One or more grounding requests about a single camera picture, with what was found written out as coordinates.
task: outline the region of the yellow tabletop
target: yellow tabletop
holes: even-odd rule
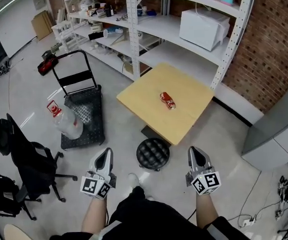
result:
[[[4,239],[5,240],[31,240],[22,230],[18,227],[7,224],[4,227]]]
[[[167,92],[176,108],[160,100]],[[151,129],[177,145],[205,110],[214,92],[201,82],[166,63],[160,63],[123,90],[117,99]]]

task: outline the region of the person's left arm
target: person's left arm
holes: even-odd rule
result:
[[[93,198],[82,224],[82,232],[99,234],[106,226],[107,199]]]

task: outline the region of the power outlet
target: power outlet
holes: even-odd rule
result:
[[[251,219],[245,219],[245,220],[243,221],[243,227],[245,227],[245,226],[252,226],[254,223],[255,223],[255,220],[254,220],[254,219],[253,219],[253,220],[251,220]]]

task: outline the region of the fluorescent light tube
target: fluorescent light tube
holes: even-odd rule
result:
[[[12,1],[10,1],[7,5],[5,5],[2,9],[0,9],[0,12],[2,11],[2,10],[4,10],[6,7],[8,7],[12,2],[14,2],[14,1],[16,1],[16,0],[12,0]]]

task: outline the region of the white baseboard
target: white baseboard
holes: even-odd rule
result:
[[[252,124],[257,122],[264,115],[264,113],[252,105],[248,100],[223,83],[220,83],[217,86],[215,97]]]

